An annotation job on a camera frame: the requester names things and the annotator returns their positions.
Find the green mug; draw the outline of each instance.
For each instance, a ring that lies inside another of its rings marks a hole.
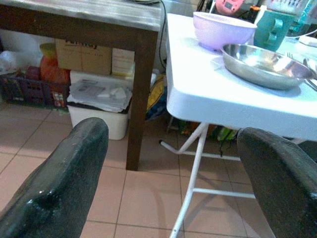
[[[258,22],[258,28],[254,34],[254,45],[276,51],[282,44],[289,27],[294,21],[294,16],[276,12],[265,11]]]

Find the table top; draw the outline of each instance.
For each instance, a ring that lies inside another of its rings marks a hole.
[[[168,14],[167,23],[167,109],[174,117],[317,140],[316,91],[305,83],[289,91],[249,83],[224,67],[221,53],[199,45],[192,18]]]
[[[1,0],[0,4],[160,31],[160,5],[125,0]]]

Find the purple bowl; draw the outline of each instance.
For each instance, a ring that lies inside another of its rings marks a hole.
[[[225,44],[244,44],[257,26],[233,17],[194,12],[195,34],[203,47],[221,50]]]

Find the white folding table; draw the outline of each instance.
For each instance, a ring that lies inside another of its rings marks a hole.
[[[165,142],[161,145],[176,154],[195,155],[186,197],[170,237],[177,236],[193,192],[254,198],[253,194],[218,191],[195,187],[201,156],[239,160],[237,157],[203,153],[208,125],[233,128],[256,127],[275,134],[317,141],[317,92],[302,83],[289,91],[278,91],[249,83],[225,67],[219,52],[200,46],[194,33],[193,18],[168,14],[167,110],[178,119],[198,121],[200,126],[177,150]],[[283,42],[279,51],[317,57],[317,48],[294,40]],[[186,152],[199,137],[196,152]]]

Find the wall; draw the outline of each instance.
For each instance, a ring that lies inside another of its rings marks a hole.
[[[163,0],[166,12],[175,13],[185,16],[193,16],[193,12],[197,8],[199,0]],[[164,10],[161,5],[161,25],[163,26]],[[155,56],[154,68],[163,71],[163,67],[159,61],[159,42],[161,32],[158,34],[157,50]],[[11,32],[6,30],[0,30],[0,37],[5,50],[9,51],[27,51],[27,52],[39,52],[39,44],[53,42],[52,38],[29,35],[20,32]],[[162,59],[166,58],[166,27],[164,28],[162,43],[161,43],[161,56]]]

